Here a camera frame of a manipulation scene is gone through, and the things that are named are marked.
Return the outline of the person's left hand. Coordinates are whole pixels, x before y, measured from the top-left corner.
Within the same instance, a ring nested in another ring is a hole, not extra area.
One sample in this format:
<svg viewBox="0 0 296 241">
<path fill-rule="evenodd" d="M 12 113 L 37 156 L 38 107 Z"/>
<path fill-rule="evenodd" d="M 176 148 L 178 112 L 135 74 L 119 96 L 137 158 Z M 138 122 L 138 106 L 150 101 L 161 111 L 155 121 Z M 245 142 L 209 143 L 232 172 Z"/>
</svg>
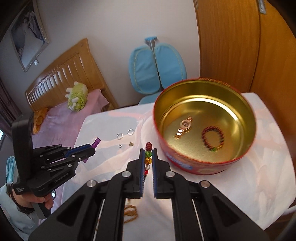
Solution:
<svg viewBox="0 0 296 241">
<path fill-rule="evenodd" d="M 11 198 L 14 198 L 16 203 L 22 207 L 32 208 L 33 203 L 44 203 L 46 209 L 51 209 L 53 207 L 54 201 L 51 194 L 48 194 L 45 197 L 36 197 L 32 193 L 25 193 L 22 195 L 17 195 L 14 190 L 10 194 Z"/>
</svg>

